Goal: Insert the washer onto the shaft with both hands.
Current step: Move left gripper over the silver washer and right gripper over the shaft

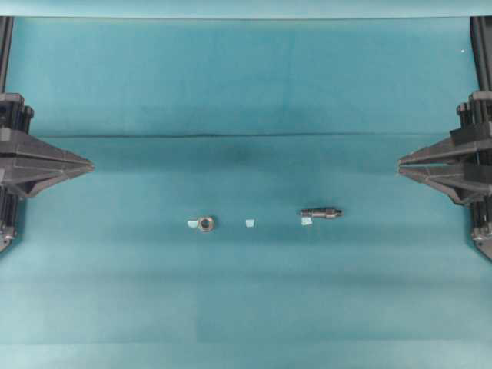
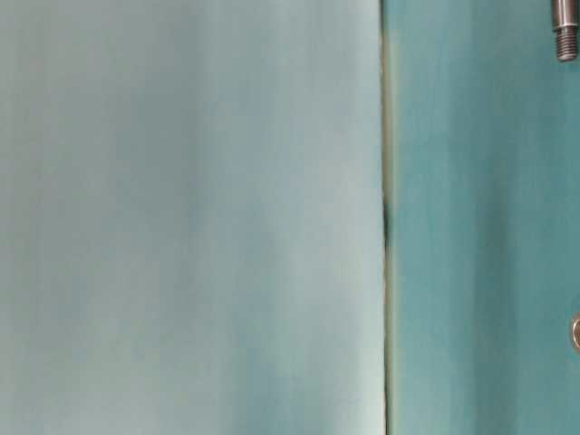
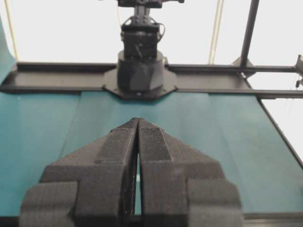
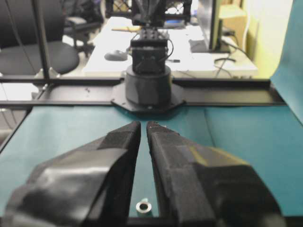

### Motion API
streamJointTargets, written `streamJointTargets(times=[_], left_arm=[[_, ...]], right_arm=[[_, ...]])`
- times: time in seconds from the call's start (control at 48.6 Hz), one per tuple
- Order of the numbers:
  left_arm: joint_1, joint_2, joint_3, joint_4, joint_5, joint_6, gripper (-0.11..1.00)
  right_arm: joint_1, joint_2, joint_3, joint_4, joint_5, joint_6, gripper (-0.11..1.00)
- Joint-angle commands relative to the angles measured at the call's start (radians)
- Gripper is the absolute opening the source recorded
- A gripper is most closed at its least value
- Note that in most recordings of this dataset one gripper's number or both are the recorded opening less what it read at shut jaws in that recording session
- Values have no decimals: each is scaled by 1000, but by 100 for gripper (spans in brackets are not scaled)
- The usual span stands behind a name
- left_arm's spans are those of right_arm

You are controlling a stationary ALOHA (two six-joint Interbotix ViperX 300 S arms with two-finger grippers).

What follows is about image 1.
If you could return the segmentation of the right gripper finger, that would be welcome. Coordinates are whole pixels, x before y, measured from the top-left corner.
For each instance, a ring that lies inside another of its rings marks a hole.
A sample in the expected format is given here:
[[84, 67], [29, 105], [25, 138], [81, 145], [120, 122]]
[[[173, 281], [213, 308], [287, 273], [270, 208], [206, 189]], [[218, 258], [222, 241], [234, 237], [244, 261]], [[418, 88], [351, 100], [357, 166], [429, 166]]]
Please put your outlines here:
[[490, 149], [490, 128], [459, 128], [451, 131], [449, 138], [405, 155], [399, 159], [398, 164], [451, 164]]
[[455, 204], [471, 204], [491, 195], [491, 185], [465, 178], [463, 165], [400, 166], [398, 173], [448, 196]]

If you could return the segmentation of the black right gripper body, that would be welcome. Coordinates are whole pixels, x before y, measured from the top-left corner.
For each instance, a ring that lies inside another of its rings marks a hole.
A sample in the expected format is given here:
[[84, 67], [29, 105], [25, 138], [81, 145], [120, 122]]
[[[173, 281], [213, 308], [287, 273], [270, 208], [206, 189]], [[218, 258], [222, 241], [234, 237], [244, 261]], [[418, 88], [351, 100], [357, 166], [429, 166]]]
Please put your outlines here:
[[464, 180], [474, 193], [472, 237], [491, 237], [491, 92], [476, 91], [469, 101], [457, 109], [461, 128], [455, 131], [455, 141], [470, 145], [465, 155]]

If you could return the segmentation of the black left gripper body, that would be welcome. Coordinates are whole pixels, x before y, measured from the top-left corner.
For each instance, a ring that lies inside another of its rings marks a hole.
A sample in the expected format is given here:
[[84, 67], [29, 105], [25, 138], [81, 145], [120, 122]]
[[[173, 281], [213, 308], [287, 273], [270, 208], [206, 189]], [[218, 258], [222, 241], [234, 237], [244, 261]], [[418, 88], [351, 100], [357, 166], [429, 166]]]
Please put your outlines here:
[[[34, 110], [17, 93], [1, 93], [1, 128], [29, 132]], [[1, 237], [15, 238], [19, 196], [1, 185]]]

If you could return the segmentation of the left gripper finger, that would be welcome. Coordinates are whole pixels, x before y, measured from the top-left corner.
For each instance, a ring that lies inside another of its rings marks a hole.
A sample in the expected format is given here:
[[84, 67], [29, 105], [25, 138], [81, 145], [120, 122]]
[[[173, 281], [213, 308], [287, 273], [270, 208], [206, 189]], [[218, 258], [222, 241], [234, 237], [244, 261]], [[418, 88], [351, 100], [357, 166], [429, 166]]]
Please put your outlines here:
[[92, 166], [92, 163], [71, 151], [57, 148], [18, 130], [1, 130], [1, 153], [48, 161]]
[[60, 171], [12, 168], [2, 171], [1, 186], [21, 198], [33, 198], [47, 188], [91, 173], [94, 169], [94, 165], [82, 166], [81, 168], [66, 168]]

